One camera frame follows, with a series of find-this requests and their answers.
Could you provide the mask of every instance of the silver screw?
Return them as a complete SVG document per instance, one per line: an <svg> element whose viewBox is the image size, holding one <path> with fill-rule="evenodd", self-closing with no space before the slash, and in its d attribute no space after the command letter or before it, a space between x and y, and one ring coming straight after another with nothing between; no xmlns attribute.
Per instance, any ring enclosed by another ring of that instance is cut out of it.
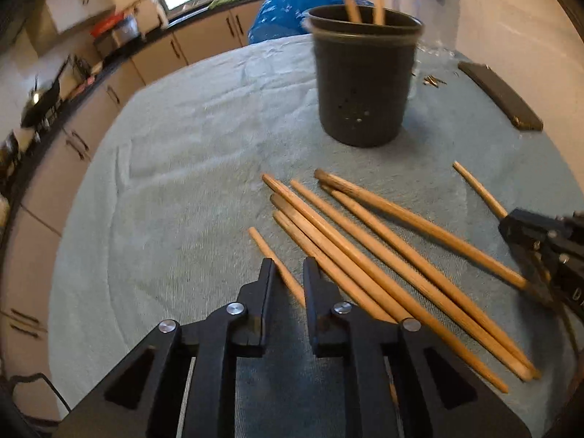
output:
<svg viewBox="0 0 584 438"><path fill-rule="evenodd" d="M241 303L229 303L227 305L227 313L233 316L240 315L241 313L243 313L244 309L245 306L243 306Z"/></svg>
<svg viewBox="0 0 584 438"><path fill-rule="evenodd" d="M422 327L422 324L415 318L404 319L404 322L402 324L404 325L404 329L412 333L420 331L420 328Z"/></svg>
<svg viewBox="0 0 584 438"><path fill-rule="evenodd" d="M353 305L347 301L339 301L332 307L340 315L346 315L353 309Z"/></svg>
<svg viewBox="0 0 584 438"><path fill-rule="evenodd" d="M158 323L158 329L163 333L169 333L176 329L176 321L165 319Z"/></svg>

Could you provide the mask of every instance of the table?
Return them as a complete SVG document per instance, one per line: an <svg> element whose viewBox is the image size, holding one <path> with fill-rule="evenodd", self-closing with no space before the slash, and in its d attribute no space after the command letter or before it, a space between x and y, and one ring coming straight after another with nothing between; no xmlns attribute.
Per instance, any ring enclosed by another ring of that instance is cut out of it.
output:
<svg viewBox="0 0 584 438"><path fill-rule="evenodd" d="M304 255L273 222L262 172L284 182L296 177L318 191L312 173L323 168L518 268L497 220L452 162L462 163L509 210L567 214L581 210L584 197L547 135L516 131L456 70L461 57L420 55L403 128L376 149L341 145L320 127L309 35L222 54L138 92L101 143L59 247L49 350L53 381L65 399L75 405L160 320L205 318L255 280L262 256L247 236L250 226L301 280ZM428 73L448 85L424 86ZM522 384L427 306L509 384L503 399L534 437L541 436L573 368L559 319L464 259L387 222L541 368L541 380ZM238 436L344 436L340 362L313 358L304 312L283 287L275 302L265 359L238 365ZM577 334L584 338L580 324Z"/></svg>

